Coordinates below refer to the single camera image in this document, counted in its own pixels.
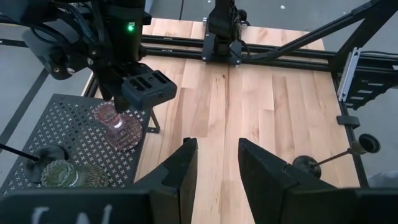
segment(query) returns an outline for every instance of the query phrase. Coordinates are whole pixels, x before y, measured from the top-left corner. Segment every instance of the wooden table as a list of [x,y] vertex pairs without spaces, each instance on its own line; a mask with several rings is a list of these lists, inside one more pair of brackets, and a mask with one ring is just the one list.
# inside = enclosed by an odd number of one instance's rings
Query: wooden table
[[[194,39],[202,39],[203,32],[201,22],[168,19],[154,19],[144,29],[145,34]],[[248,27],[243,40],[279,46],[304,34]],[[305,48],[323,50],[323,43]],[[161,132],[147,135],[136,180],[168,158],[183,138],[197,138],[192,223],[254,223],[239,174],[239,138],[287,162],[300,155],[320,161],[349,147],[344,126],[336,122],[341,113],[329,73],[167,57],[146,57],[142,62],[166,74],[178,92],[175,99],[154,108]],[[322,165],[322,172],[322,180],[337,187],[359,185],[351,156]]]

